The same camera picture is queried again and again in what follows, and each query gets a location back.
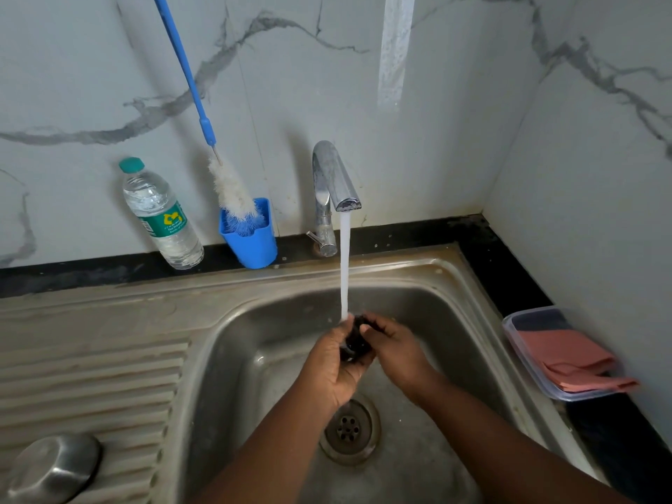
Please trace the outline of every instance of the stainless steel sink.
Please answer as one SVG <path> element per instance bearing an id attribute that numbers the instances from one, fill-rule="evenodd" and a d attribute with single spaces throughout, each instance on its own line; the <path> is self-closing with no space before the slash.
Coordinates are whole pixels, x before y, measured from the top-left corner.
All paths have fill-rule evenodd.
<path id="1" fill-rule="evenodd" d="M 188 499 L 338 321 L 338 285 L 338 262 L 318 261 L 0 301 L 0 400 L 9 406 L 0 471 L 44 432 L 83 431 L 108 444 L 108 461 L 80 503 Z M 595 475 L 510 352 L 499 314 L 456 247 L 353 258 L 350 305 L 407 324 L 451 381 Z M 440 432 L 378 364 L 359 391 L 380 416 L 377 447 L 356 466 L 317 448 L 300 502 L 479 501 Z"/>

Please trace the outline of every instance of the water stream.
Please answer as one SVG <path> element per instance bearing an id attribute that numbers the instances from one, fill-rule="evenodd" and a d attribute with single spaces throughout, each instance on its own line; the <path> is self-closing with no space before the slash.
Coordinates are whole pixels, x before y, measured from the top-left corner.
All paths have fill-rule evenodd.
<path id="1" fill-rule="evenodd" d="M 348 317 L 348 270 L 350 260 L 350 212 L 341 212 L 341 320 Z"/>

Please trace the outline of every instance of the folded cloth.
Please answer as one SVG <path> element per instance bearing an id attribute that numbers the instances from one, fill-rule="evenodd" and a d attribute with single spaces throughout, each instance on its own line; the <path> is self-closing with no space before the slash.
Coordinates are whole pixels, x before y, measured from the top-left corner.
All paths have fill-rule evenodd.
<path id="1" fill-rule="evenodd" d="M 616 358 L 578 330 L 520 330 L 519 334 L 548 379 L 566 392 L 626 392 L 639 385 L 634 378 L 600 376 L 616 365 Z"/>

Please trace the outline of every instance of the plastic water bottle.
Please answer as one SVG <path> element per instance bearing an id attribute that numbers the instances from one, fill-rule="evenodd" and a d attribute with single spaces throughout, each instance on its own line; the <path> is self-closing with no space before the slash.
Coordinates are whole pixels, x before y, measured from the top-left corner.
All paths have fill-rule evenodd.
<path id="1" fill-rule="evenodd" d="M 178 270 L 198 265 L 203 260 L 203 245 L 168 182 L 145 169 L 144 162 L 137 157 L 122 160 L 119 168 L 126 174 L 126 203 L 166 261 Z"/>

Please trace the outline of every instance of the white bristles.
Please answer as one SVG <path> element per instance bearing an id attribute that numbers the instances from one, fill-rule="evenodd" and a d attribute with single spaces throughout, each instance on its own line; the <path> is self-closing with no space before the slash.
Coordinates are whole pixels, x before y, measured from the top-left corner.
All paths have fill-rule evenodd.
<path id="1" fill-rule="evenodd" d="M 254 200 L 233 164 L 228 160 L 222 160 L 214 147 L 212 149 L 216 159 L 210 158 L 208 168 L 214 179 L 214 189 L 217 191 L 220 207 L 240 221 L 249 216 L 257 216 Z"/>

